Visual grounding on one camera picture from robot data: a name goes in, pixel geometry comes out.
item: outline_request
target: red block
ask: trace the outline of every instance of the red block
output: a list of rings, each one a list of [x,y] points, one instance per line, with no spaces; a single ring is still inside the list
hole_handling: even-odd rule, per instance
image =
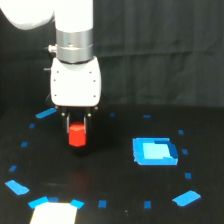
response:
[[[75,122],[70,125],[69,144],[75,147],[86,145],[85,125],[82,122]]]

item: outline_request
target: white square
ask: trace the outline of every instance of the white square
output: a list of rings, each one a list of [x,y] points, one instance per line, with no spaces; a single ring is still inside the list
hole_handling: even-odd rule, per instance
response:
[[[166,144],[143,143],[143,151],[145,159],[172,158]]]
[[[68,203],[38,205],[30,224],[74,224],[77,208]]]

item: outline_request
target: blue target square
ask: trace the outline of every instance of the blue target square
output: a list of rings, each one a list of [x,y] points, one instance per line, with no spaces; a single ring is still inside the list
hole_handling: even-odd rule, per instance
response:
[[[169,138],[133,139],[134,161],[139,165],[177,165],[178,153]]]

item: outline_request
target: black background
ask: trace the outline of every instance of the black background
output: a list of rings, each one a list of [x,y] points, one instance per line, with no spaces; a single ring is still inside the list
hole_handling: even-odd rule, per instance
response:
[[[109,104],[224,105],[222,0],[94,0],[94,55]],[[55,23],[14,27],[0,12],[1,107],[44,104]]]

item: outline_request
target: blue tape marker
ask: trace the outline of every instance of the blue tape marker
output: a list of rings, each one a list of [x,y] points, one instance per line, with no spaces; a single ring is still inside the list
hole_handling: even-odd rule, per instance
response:
[[[182,149],[182,152],[183,152],[184,155],[188,155],[187,149]]]
[[[186,179],[191,179],[191,173],[185,173],[185,178]]]
[[[201,195],[194,191],[188,191],[187,193],[174,198],[173,201],[176,202],[179,206],[183,207],[199,198],[201,198]]]
[[[28,205],[30,206],[30,208],[34,209],[36,206],[44,204],[46,202],[49,202],[47,197],[43,197],[43,198],[39,198],[35,201],[31,201],[28,203]]]
[[[144,143],[154,143],[155,141],[170,141],[169,138],[137,138],[133,139],[133,154],[134,161],[139,165],[177,165],[177,158],[159,158],[159,159],[145,159]]]
[[[9,172],[15,171],[16,168],[17,168],[17,166],[11,166],[11,168],[9,169]]]
[[[180,135],[184,135],[184,131],[183,130],[179,130],[179,134]]]
[[[14,193],[16,193],[17,195],[26,194],[29,191],[28,188],[18,184],[14,180],[6,182],[5,185],[9,187],[12,191],[14,191]]]
[[[56,111],[57,110],[55,108],[51,108],[49,110],[46,110],[46,111],[44,111],[42,113],[37,114],[36,117],[39,118],[39,119],[41,119],[41,118],[44,118],[44,117],[46,117],[46,116],[48,116],[50,114],[55,113]]]
[[[27,147],[28,142],[23,142],[21,147]]]
[[[48,198],[49,202],[58,202],[58,198],[57,197],[50,197]]]
[[[71,205],[77,207],[78,209],[82,208],[85,203],[77,200],[72,200]]]
[[[34,128],[35,127],[35,124],[30,124],[30,128]]]
[[[103,200],[100,200],[99,204],[98,204],[98,207],[99,208],[106,208],[107,207],[107,202],[103,201]]]
[[[150,201],[145,201],[144,208],[145,209],[150,209],[151,208],[151,202]]]

